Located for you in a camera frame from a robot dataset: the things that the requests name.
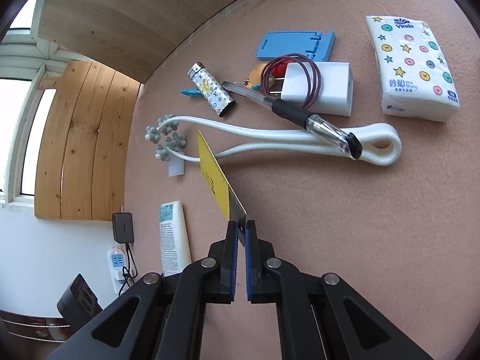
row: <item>teal label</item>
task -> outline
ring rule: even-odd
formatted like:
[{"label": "teal label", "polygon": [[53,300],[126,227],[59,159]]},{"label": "teal label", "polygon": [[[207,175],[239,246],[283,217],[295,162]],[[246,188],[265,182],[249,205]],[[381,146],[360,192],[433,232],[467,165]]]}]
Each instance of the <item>teal label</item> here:
[{"label": "teal label", "polygon": [[160,207],[160,222],[171,221],[173,219],[173,204],[165,204]]}]

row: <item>vinda logo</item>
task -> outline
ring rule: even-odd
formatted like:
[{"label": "vinda logo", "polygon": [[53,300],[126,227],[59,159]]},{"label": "vinda logo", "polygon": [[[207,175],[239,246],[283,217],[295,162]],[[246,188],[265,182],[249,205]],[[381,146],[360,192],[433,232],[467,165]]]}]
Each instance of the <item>vinda logo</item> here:
[{"label": "vinda logo", "polygon": [[413,28],[407,19],[395,19],[394,22],[398,28]]}]

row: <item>window frame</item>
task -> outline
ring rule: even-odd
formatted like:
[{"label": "window frame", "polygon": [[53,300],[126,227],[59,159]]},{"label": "window frame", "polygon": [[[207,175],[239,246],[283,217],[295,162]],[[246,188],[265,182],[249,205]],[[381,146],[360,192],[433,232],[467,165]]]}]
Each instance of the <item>window frame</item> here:
[{"label": "window frame", "polygon": [[38,38],[38,25],[44,0],[37,0],[32,27],[8,30],[0,43],[0,77],[31,80],[30,89],[13,131],[5,168],[5,184],[0,191],[0,203],[33,207],[33,195],[23,195],[23,163],[28,137],[44,89],[39,86],[46,77],[60,77],[70,61],[93,61],[84,55]]}]

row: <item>red object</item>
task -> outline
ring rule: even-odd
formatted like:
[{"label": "red object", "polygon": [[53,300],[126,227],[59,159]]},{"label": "red object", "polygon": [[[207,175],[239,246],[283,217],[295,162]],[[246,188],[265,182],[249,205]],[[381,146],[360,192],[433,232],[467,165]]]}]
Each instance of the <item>red object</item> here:
[{"label": "red object", "polygon": [[275,78],[285,77],[285,72],[287,70],[287,65],[291,62],[294,62],[292,59],[287,59],[285,61],[279,62],[276,64],[271,71],[272,76]]}]

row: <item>window pane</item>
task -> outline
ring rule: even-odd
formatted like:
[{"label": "window pane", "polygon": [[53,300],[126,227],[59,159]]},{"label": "window pane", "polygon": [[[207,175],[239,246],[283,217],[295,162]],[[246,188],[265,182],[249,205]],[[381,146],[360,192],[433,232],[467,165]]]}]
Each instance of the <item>window pane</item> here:
[{"label": "window pane", "polygon": [[10,28],[30,28],[32,27],[33,11],[35,10],[35,3],[37,0],[28,0],[20,12],[13,19]]},{"label": "window pane", "polygon": [[32,129],[28,137],[27,150],[25,153],[25,161],[23,161],[22,189],[23,195],[33,195],[35,193],[35,176],[37,175],[38,151],[40,150],[40,142],[42,141],[43,129],[47,116],[49,115],[50,106],[52,105],[53,96],[56,89],[46,89],[43,92],[37,113],[33,119]]},{"label": "window pane", "polygon": [[2,137],[0,139],[0,191],[5,185],[5,167],[7,165],[11,138],[31,81],[19,79],[0,79],[0,115]]}]

